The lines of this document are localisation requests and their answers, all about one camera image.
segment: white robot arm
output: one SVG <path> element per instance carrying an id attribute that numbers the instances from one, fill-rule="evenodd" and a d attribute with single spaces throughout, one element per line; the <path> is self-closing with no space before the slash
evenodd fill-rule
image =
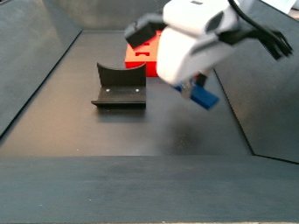
<path id="1" fill-rule="evenodd" d="M 244 26 L 239 18 L 251 26 Z M 203 89 L 206 77 L 220 60 L 234 53 L 236 43 L 246 38 L 258 39 L 276 60 L 292 51 L 283 34 L 256 24 L 234 0 L 170 1 L 160 13 L 144 15 L 127 27 L 128 44 L 139 47 L 156 30 L 163 30 L 156 59 L 158 75 L 206 109 L 218 101 Z M 202 88 L 203 98 L 192 91 L 194 88 Z"/>

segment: black holder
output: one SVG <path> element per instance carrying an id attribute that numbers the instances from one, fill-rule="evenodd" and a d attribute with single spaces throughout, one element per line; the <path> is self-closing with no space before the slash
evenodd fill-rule
<path id="1" fill-rule="evenodd" d="M 103 109 L 146 108 L 146 63 L 128 69 L 114 69 L 98 63 L 100 90 L 91 103 Z"/>

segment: black cable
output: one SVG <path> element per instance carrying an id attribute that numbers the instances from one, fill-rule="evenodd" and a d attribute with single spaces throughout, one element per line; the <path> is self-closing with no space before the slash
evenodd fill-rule
<path id="1" fill-rule="evenodd" d="M 286 42 L 286 38 L 279 38 L 268 29 L 266 29 L 260 24 L 258 24 L 242 11 L 239 8 L 235 0 L 228 0 L 230 6 L 234 9 L 234 11 L 238 13 L 238 15 L 260 31 L 267 35 L 270 39 L 276 44 L 276 47 L 279 48 L 280 52 L 283 53 L 284 56 L 288 56 L 292 54 L 292 47 L 288 45 Z"/>

